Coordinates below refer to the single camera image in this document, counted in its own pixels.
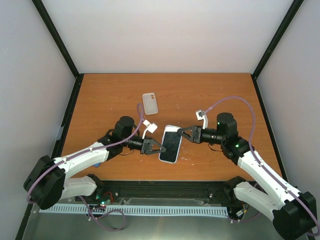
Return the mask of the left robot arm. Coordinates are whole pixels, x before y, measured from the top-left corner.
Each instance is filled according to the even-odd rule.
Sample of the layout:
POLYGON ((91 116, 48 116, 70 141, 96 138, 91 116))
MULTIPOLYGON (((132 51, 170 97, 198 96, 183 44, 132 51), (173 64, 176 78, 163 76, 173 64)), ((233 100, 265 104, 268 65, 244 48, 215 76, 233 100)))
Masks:
POLYGON ((26 200, 42 210, 73 197, 88 197, 103 201, 105 184, 94 174, 74 176, 94 165, 100 165, 120 155, 124 148, 137 150, 142 155, 164 153, 166 148, 145 133, 140 134, 133 118, 122 116, 114 128, 90 146, 75 153, 51 158, 41 157, 25 180, 26 200))

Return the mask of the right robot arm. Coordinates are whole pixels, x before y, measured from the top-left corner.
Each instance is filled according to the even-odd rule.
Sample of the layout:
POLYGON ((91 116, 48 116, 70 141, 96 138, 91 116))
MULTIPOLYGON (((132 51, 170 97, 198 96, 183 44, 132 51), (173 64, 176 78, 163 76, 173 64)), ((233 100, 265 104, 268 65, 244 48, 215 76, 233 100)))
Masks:
POLYGON ((229 181, 228 195, 232 200, 243 201, 266 216, 285 240, 296 240, 316 226, 316 198, 278 175, 254 147, 239 136, 237 122, 231 113, 218 114, 216 128, 208 128, 208 118, 203 111, 197 111, 196 116, 203 125, 181 128, 178 134, 192 143, 220 145, 223 155, 261 187, 257 189, 243 178, 234 177, 229 181))

